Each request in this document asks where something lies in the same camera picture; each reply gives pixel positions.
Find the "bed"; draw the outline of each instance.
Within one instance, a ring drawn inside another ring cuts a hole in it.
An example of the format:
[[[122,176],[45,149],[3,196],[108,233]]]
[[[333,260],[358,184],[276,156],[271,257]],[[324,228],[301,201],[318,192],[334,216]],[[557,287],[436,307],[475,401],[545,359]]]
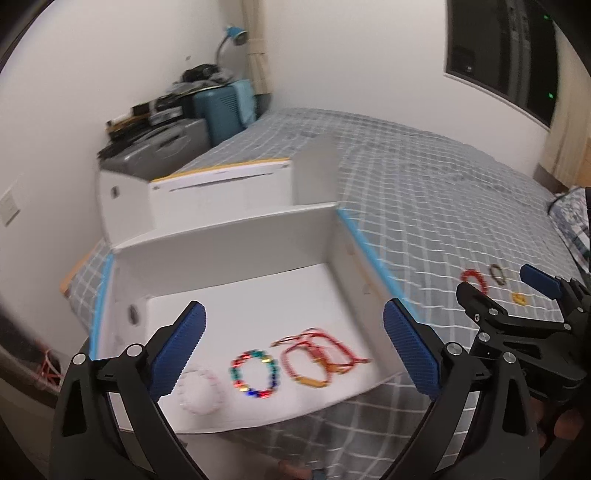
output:
[[[529,263],[580,279],[547,215],[552,195],[469,145],[367,116],[290,108],[264,115],[180,171],[289,157],[320,134],[333,135],[343,158],[342,207],[400,282],[417,320],[431,325],[443,342],[469,348],[478,331],[455,298],[466,269],[485,276],[489,295],[510,314],[561,321],[556,303],[518,276]],[[72,309],[88,329],[108,252],[100,241],[67,286]],[[491,264],[502,267],[506,286],[491,279]],[[527,305],[515,304],[512,293],[523,294]],[[469,397],[442,466],[459,451],[476,400]],[[314,414],[225,435],[276,458],[326,468],[329,478],[379,478],[428,404],[408,376],[400,375]]]

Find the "finger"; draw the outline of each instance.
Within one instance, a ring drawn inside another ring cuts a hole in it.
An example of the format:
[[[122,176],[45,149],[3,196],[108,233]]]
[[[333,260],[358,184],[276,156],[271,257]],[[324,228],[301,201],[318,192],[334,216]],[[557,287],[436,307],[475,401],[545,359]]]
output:
[[[290,465],[285,460],[280,460],[279,464],[279,471],[285,473],[290,478],[298,479],[298,480],[310,480],[312,478],[312,470],[309,468],[298,468],[293,465]]]
[[[567,410],[556,420],[554,435],[564,440],[574,440],[583,428],[583,423],[578,410]]]
[[[538,442],[540,444],[540,448],[546,445],[546,434],[544,432],[538,432]]]
[[[531,408],[534,410],[535,422],[539,423],[544,418],[544,403],[537,398],[531,398]]]

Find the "window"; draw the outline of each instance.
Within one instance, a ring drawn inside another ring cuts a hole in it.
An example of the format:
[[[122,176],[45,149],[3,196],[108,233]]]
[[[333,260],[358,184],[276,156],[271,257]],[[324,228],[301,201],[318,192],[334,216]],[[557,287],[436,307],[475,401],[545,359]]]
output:
[[[449,0],[447,72],[550,126],[558,88],[554,24],[535,0]]]

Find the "cardboard divider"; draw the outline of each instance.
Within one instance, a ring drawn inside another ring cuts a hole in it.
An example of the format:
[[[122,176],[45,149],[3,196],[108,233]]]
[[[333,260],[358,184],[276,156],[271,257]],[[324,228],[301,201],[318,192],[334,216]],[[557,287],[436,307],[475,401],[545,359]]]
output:
[[[372,268],[343,222],[338,222],[331,243],[329,265],[343,296],[359,323],[359,331],[377,356],[385,377],[404,369],[402,360],[384,335],[384,305],[393,295]]]
[[[335,217],[334,203],[299,207],[150,240],[116,257],[150,295],[169,295],[323,263]]]

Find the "yellow tape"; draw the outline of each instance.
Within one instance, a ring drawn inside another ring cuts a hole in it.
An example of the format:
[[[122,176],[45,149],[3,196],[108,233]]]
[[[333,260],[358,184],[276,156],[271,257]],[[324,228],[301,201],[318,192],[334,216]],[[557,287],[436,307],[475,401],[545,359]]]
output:
[[[154,179],[150,183],[155,183],[157,181],[163,181],[163,180],[177,179],[179,177],[185,177],[186,175],[193,175],[194,173],[202,173],[204,171],[221,170],[223,168],[239,167],[239,166],[243,166],[243,165],[256,165],[258,163],[272,163],[272,162],[276,162],[276,161],[286,161],[286,160],[289,160],[289,157],[261,158],[260,160],[249,160],[249,161],[243,161],[240,163],[229,163],[226,165],[216,165],[215,167],[197,168],[195,170],[183,171],[180,173],[173,173],[172,175],[168,175],[167,177]]]

